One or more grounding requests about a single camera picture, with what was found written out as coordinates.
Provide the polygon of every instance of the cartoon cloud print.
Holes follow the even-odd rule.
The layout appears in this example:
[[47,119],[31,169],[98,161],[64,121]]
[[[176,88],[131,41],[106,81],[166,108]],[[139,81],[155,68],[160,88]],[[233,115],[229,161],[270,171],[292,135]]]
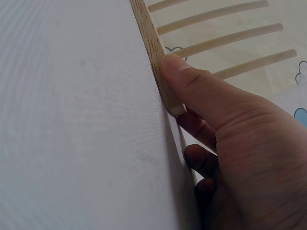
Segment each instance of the cartoon cloud print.
[[296,75],[295,81],[298,85],[307,83],[307,62],[302,61],[299,63],[299,73]]
[[294,113],[294,117],[299,120],[305,127],[307,127],[307,111],[306,109],[299,108]]
[[167,53],[168,53],[168,54],[182,49],[181,47],[175,47],[175,48],[173,48],[173,49],[170,49],[170,48],[168,48],[168,47],[165,47],[165,48],[167,49]]

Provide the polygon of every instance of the light wood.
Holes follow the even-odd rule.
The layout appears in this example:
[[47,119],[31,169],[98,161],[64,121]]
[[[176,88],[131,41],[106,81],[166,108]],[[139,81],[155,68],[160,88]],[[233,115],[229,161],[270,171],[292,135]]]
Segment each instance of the light wood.
[[291,50],[287,50],[278,54],[273,54],[267,57],[262,57],[259,59],[256,59],[254,61],[250,61],[238,66],[234,66],[232,68],[229,69],[225,69],[222,71],[219,71],[217,73],[215,73],[214,75],[225,80],[237,75],[240,75],[242,73],[246,73],[255,69],[259,69],[283,60],[287,60],[290,58],[294,58],[296,57],[297,53],[294,49]]
[[230,34],[230,35],[219,37],[219,38],[216,38],[210,41],[199,43],[199,44],[184,48],[182,50],[178,50],[174,52],[174,54],[182,58],[186,58],[191,55],[198,54],[198,53],[201,53],[201,52],[204,52],[204,51],[216,48],[216,47],[224,46],[230,43],[246,40],[246,39],[260,36],[260,35],[266,35],[266,34],[281,31],[281,30],[283,30],[283,25],[280,23],[258,27],[255,29],[245,30],[239,33]]
[[185,26],[200,23],[200,22],[203,22],[209,19],[229,15],[232,13],[238,13],[238,12],[263,8],[267,6],[269,6],[269,3],[267,0],[260,0],[260,1],[254,1],[254,2],[249,2],[249,3],[229,6],[229,7],[217,9],[214,11],[197,14],[197,15],[194,15],[194,16],[191,16],[191,17],[188,17],[188,18],[185,18],[185,19],[182,19],[182,20],[179,20],[179,21],[167,24],[167,25],[163,25],[161,27],[158,27],[157,31],[159,35],[163,35],[171,31],[183,28]]
[[165,48],[154,26],[148,8],[144,0],[130,0],[130,2],[143,37],[163,102],[171,115],[178,116],[184,114],[186,112],[184,105],[172,93],[164,78],[161,76],[160,62],[165,55]]
[[188,1],[188,0],[164,0],[164,1],[161,1],[154,5],[149,6],[148,10],[149,12],[155,12],[155,11],[161,10],[169,6],[173,6],[175,4],[178,4],[184,1]]

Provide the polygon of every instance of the hand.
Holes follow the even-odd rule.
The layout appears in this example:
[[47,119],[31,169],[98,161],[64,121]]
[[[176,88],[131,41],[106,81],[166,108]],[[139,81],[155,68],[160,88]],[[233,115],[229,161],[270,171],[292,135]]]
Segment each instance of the hand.
[[307,130],[268,100],[167,55],[161,72],[189,111],[177,118],[198,145],[187,163],[208,229],[306,229]]

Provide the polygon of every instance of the fingernail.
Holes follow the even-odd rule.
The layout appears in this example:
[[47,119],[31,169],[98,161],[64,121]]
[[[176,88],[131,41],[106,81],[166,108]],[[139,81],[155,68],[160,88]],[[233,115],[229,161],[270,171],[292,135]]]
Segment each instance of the fingernail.
[[175,54],[165,55],[161,60],[161,68],[169,74],[178,74],[184,69],[191,68],[184,60]]

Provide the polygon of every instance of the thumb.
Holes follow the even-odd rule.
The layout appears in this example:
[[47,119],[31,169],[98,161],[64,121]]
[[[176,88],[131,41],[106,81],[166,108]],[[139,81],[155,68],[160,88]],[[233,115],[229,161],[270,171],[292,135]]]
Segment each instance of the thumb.
[[174,54],[163,57],[161,73],[176,97],[215,130],[246,112],[260,98],[208,71],[192,68]]

